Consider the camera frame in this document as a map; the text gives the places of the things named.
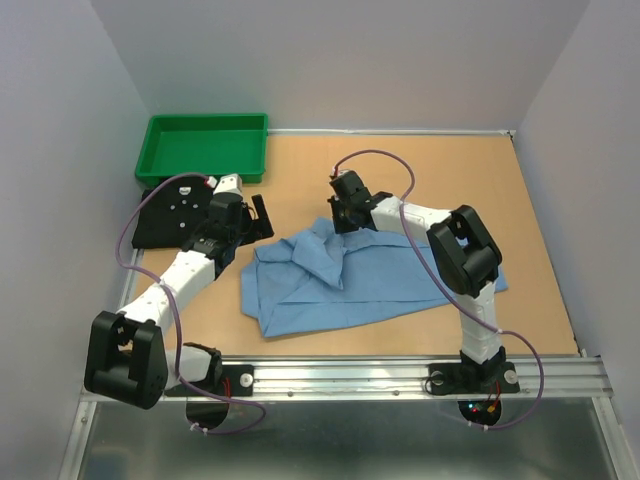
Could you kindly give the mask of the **light blue long sleeve shirt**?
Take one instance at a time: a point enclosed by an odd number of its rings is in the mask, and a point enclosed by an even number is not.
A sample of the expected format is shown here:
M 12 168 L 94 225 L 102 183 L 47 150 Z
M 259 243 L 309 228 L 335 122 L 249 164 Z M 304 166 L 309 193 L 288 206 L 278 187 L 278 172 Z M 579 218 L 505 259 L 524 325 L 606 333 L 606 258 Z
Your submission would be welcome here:
M 255 248 L 241 274 L 241 309 L 263 337 L 372 324 L 447 304 L 397 233 L 361 229 L 340 235 L 319 217 L 305 230 Z

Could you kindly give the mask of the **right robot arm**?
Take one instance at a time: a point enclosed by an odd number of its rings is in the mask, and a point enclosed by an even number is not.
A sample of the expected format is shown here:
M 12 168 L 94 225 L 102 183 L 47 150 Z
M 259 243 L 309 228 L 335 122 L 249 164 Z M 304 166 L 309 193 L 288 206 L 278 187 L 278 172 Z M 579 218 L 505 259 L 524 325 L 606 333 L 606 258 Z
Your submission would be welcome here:
M 495 292 L 502 254 L 478 213 L 468 205 L 433 209 L 387 192 L 371 194 L 359 175 L 346 170 L 331 177 L 329 203 L 339 233 L 370 229 L 398 233 L 413 247 L 429 246 L 433 280 L 460 312 L 460 378 L 472 390 L 491 384 L 506 361 L 496 318 Z

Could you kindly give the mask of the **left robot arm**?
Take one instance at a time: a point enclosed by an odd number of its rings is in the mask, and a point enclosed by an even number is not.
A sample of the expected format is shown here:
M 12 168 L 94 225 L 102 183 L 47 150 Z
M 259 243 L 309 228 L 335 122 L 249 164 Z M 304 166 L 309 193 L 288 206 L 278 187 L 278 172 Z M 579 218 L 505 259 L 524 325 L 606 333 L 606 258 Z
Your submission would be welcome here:
M 222 400 L 231 392 L 221 354 L 200 344 L 165 347 L 179 333 L 180 312 L 234 260 L 237 248 L 273 237 L 261 195 L 249 201 L 237 192 L 214 194 L 205 221 L 188 237 L 162 275 L 153 275 L 142 295 L 116 312 L 103 311 L 91 325 L 85 388 L 142 409 L 178 385 Z

